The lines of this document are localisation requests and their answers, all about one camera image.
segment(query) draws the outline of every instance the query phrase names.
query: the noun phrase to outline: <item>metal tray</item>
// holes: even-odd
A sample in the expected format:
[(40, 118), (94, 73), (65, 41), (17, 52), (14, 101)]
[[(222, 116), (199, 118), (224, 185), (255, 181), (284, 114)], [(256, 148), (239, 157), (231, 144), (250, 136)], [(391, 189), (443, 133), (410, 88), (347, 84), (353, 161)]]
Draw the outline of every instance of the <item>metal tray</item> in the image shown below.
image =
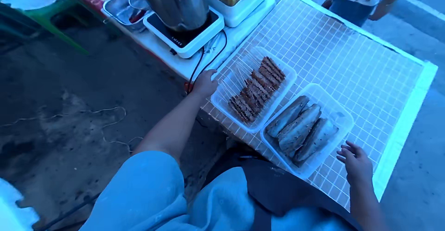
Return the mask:
[(103, 10), (111, 18), (114, 18), (118, 23), (124, 25), (124, 27), (132, 32), (141, 32), (146, 29), (143, 23), (144, 17), (140, 18), (135, 23), (129, 21), (134, 8), (130, 6), (128, 0), (106, 0), (104, 2)]

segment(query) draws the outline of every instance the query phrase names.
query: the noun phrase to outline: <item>black cable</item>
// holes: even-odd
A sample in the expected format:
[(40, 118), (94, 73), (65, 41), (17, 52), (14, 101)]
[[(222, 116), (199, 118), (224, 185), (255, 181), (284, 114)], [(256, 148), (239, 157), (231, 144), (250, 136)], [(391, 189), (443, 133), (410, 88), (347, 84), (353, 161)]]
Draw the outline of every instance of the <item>black cable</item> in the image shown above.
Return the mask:
[(72, 215), (74, 212), (76, 212), (77, 210), (79, 210), (81, 207), (85, 206), (86, 204), (94, 201), (95, 199), (97, 199), (97, 197), (99, 197), (99, 194), (94, 195), (93, 197), (84, 200), (81, 204), (75, 206), (74, 208), (72, 208), (70, 211), (66, 212), (65, 214), (57, 217), (56, 219), (54, 219), (53, 221), (49, 222), (48, 224), (46, 224), (45, 226), (41, 227), (41, 228), (37, 228), (36, 231), (46, 231), (48, 228), (52, 227), (54, 224), (56, 224), (57, 222), (60, 222), (61, 220), (63, 220), (64, 218)]
[[(226, 38), (226, 42), (225, 42), (225, 44), (224, 44), (224, 47), (218, 52), (218, 54), (216, 54), (216, 56), (201, 70), (201, 72), (199, 72), (199, 74), (201, 74), (220, 54), (221, 54), (221, 52), (226, 48), (226, 46), (227, 46), (227, 34), (226, 34), (226, 32), (224, 31), (224, 29), (221, 29), (221, 31), (223, 32), (223, 34), (224, 34), (224, 36), (225, 36), (225, 38)], [(193, 70), (193, 73), (192, 73), (192, 75), (190, 76), (190, 80), (189, 80), (189, 88), (187, 89), (187, 90), (190, 90), (190, 86), (191, 86), (191, 83), (192, 83), (192, 79), (193, 79), (193, 76), (194, 76), (194, 74), (195, 74), (195, 72), (196, 72), (196, 70), (197, 70), (197, 68), (199, 67), (199, 65), (201, 64), (201, 61), (203, 60), (203, 56), (204, 56), (204, 52), (205, 52), (205, 50), (204, 50), (204, 47), (202, 47), (202, 50), (203, 50), (203, 52), (202, 52), (202, 54), (201, 54), (201, 58), (199, 58), (199, 61), (197, 62), (197, 65), (196, 65), (196, 67), (195, 67), (195, 69)]]
[(193, 79), (194, 73), (196, 72), (197, 68), (198, 68), (199, 65), (201, 64), (201, 61), (203, 60), (203, 57), (204, 57), (204, 52), (205, 52), (204, 46), (203, 46), (201, 49), (202, 49), (203, 51), (201, 52), (201, 57), (199, 58), (199, 61), (197, 61), (197, 64), (196, 64), (196, 66), (195, 66), (195, 69), (193, 70), (192, 76), (190, 76), (189, 87), (187, 88), (187, 91), (186, 91), (187, 94), (190, 93), (190, 87), (191, 87), (191, 84), (192, 84), (192, 79)]
[(224, 36), (226, 37), (226, 43), (224, 44), (224, 47), (218, 52), (218, 54), (216, 54), (216, 56), (201, 70), (200, 74), (221, 54), (221, 52), (226, 48), (227, 46), (227, 34), (224, 31), (224, 29), (221, 29), (221, 31), (223, 32)]

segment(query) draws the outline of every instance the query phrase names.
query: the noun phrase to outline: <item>electric stove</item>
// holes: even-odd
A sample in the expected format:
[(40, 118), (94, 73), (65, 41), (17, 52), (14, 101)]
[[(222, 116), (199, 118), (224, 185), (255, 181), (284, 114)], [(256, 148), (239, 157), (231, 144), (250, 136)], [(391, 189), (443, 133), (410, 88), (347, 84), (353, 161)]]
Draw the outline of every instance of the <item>electric stove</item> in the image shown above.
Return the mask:
[(203, 26), (191, 31), (176, 32), (165, 26), (154, 12), (150, 12), (144, 18), (144, 25), (171, 48), (173, 55), (189, 58), (224, 28), (224, 18), (209, 7), (207, 21)]

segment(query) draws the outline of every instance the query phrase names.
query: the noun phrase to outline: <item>black apron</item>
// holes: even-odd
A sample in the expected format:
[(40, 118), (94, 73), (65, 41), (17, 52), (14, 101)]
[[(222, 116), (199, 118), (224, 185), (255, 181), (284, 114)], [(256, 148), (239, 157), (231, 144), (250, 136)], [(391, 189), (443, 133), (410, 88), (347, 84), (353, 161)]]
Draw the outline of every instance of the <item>black apron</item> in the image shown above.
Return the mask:
[(283, 217), (296, 207), (318, 207), (326, 215), (340, 217), (352, 230), (362, 230), (351, 214), (332, 198), (273, 165), (247, 145), (228, 149), (210, 169), (203, 187), (233, 167), (242, 167), (248, 194), (255, 202), (253, 231), (270, 231), (272, 215)]

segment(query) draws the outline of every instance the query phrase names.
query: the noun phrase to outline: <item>fish skin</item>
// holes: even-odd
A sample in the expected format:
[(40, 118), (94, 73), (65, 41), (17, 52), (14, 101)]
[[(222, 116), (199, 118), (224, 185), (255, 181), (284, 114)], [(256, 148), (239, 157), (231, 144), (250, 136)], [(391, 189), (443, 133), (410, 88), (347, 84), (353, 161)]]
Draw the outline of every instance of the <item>fish skin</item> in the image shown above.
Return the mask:
[(308, 102), (309, 97), (298, 97), (292, 104), (289, 105), (287, 109), (285, 109), (277, 118), (275, 118), (273, 122), (271, 122), (266, 127), (267, 133), (271, 137), (276, 138), (280, 131), (284, 129), (284, 127), (298, 118), (301, 110), (306, 106)]
[(313, 104), (278, 134), (280, 148), (288, 157), (292, 158), (302, 146), (320, 115), (320, 106)]
[(326, 146), (329, 139), (337, 132), (338, 128), (330, 120), (318, 119), (308, 137), (304, 140), (303, 146), (295, 153), (292, 162), (301, 166), (312, 154)]

